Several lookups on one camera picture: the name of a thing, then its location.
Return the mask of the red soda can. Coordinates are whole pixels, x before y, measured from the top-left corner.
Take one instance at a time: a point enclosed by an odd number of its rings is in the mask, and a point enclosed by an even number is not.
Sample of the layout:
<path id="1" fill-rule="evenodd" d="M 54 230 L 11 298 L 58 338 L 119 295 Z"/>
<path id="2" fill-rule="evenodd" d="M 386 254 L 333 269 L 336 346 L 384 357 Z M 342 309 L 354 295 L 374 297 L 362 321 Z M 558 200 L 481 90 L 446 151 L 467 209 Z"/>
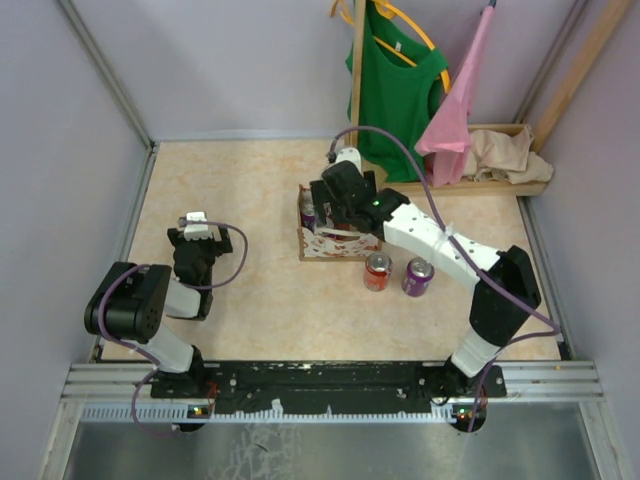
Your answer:
<path id="1" fill-rule="evenodd" d="M 365 287 L 374 292 L 383 291 L 387 288 L 392 269 L 393 262 L 386 253 L 372 253 L 365 261 L 363 273 L 363 283 Z"/>

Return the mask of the silver purple can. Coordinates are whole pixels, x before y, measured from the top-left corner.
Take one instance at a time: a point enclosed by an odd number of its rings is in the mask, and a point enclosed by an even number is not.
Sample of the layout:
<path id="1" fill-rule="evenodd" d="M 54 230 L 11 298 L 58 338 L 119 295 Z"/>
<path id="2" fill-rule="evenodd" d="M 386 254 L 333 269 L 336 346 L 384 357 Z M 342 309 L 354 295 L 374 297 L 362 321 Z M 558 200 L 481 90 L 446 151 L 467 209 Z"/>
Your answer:
<path id="1" fill-rule="evenodd" d="M 428 289 L 435 275 L 434 266 L 425 259 L 416 257 L 406 266 L 402 281 L 403 292 L 411 297 L 422 296 Z"/>

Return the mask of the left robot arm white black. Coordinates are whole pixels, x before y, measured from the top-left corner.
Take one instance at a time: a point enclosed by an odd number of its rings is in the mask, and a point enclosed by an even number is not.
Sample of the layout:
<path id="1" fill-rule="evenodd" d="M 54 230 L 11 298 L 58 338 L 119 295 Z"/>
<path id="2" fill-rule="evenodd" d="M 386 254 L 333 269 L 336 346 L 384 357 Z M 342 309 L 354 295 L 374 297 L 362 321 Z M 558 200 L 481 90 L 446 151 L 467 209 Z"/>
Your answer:
<path id="1" fill-rule="evenodd" d="M 200 221 L 170 228 L 174 248 L 172 266 L 116 262 L 88 302 L 84 327 L 93 335 L 129 348 L 156 368 L 154 398 L 214 399 L 218 394 L 212 370 L 201 351 L 181 340 L 164 322 L 205 320 L 213 291 L 230 283 L 214 282 L 216 260 L 233 252 L 228 224 Z"/>

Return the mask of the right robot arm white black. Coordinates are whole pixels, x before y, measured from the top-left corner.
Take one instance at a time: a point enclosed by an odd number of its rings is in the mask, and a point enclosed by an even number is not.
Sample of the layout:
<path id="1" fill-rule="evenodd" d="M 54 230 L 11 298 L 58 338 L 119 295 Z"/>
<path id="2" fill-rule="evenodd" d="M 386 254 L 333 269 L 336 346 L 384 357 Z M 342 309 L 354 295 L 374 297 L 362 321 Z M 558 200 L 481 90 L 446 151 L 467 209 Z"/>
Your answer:
<path id="1" fill-rule="evenodd" d="M 445 363 L 444 385 L 470 395 L 482 370 L 537 310 L 541 295 L 529 255 L 512 246 L 498 250 L 439 224 L 407 196 L 378 190 L 370 171 L 349 161 L 330 165 L 310 184 L 318 218 L 371 234 L 426 260 L 472 294 L 470 327 Z"/>

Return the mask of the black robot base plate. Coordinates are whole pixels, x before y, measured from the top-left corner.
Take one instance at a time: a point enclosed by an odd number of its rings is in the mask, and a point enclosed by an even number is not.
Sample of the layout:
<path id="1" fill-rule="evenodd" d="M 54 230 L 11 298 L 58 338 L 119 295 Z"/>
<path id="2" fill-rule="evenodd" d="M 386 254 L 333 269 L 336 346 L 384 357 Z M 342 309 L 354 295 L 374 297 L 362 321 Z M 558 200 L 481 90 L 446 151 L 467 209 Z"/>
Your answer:
<path id="1" fill-rule="evenodd" d="M 442 401 L 504 398 L 502 369 L 467 377 L 450 361 L 205 362 L 187 373 L 158 372 L 154 399 L 205 399 L 217 414 L 261 413 L 278 401 L 286 414 L 429 413 Z"/>

